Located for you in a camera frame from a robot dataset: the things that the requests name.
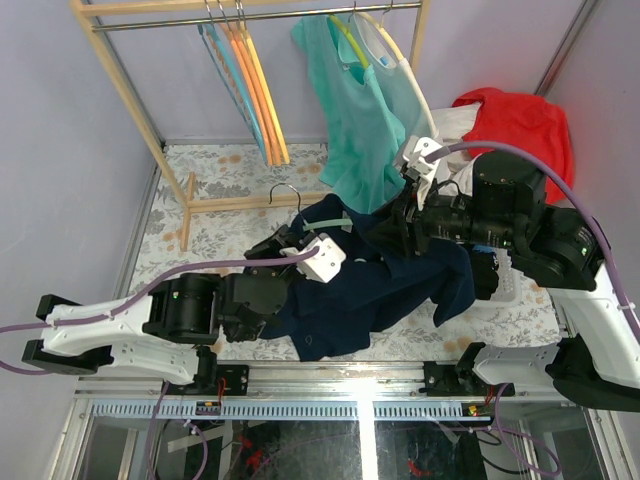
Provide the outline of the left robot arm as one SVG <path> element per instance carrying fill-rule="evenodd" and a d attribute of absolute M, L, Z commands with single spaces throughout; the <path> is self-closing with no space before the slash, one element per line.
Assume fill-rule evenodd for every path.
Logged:
<path fill-rule="evenodd" d="M 240 260 L 179 265 L 123 299 L 80 305 L 44 295 L 42 332 L 22 361 L 33 375 L 116 368 L 208 394 L 219 381 L 212 345 L 258 339 L 285 306 L 289 273 L 318 252 L 281 228 Z"/>

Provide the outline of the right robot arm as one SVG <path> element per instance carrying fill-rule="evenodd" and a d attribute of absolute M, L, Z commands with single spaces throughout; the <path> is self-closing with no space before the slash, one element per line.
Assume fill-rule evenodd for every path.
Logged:
<path fill-rule="evenodd" d="M 467 195 L 445 195 L 435 183 L 419 197 L 417 177 L 409 174 L 368 235 L 404 256 L 433 253 L 446 240 L 504 250 L 569 323 L 570 336 L 540 347 L 470 344 L 445 381 L 447 392 L 474 395 L 507 384 L 552 389 L 590 409 L 635 412 L 637 322 L 617 293 L 609 245 L 577 207 L 547 204 L 546 181 L 542 168 L 499 151 L 475 159 Z"/>

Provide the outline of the navy blue t shirt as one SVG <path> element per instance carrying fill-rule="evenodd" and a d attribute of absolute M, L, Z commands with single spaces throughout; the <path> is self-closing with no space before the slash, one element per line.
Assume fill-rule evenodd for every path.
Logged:
<path fill-rule="evenodd" d="M 305 208 L 289 226 L 301 235 L 305 222 L 341 216 L 352 221 L 349 231 L 339 227 L 324 231 L 347 256 L 340 272 L 328 283 L 293 282 L 285 305 L 265 326 L 262 339 L 289 337 L 300 360 L 316 361 L 368 348 L 372 333 L 395 325 L 426 300 L 436 306 L 435 326 L 474 303 L 471 261 L 456 243 L 435 239 L 427 253 L 407 258 L 369 240 L 367 234 L 380 218 L 346 207 L 334 194 Z"/>

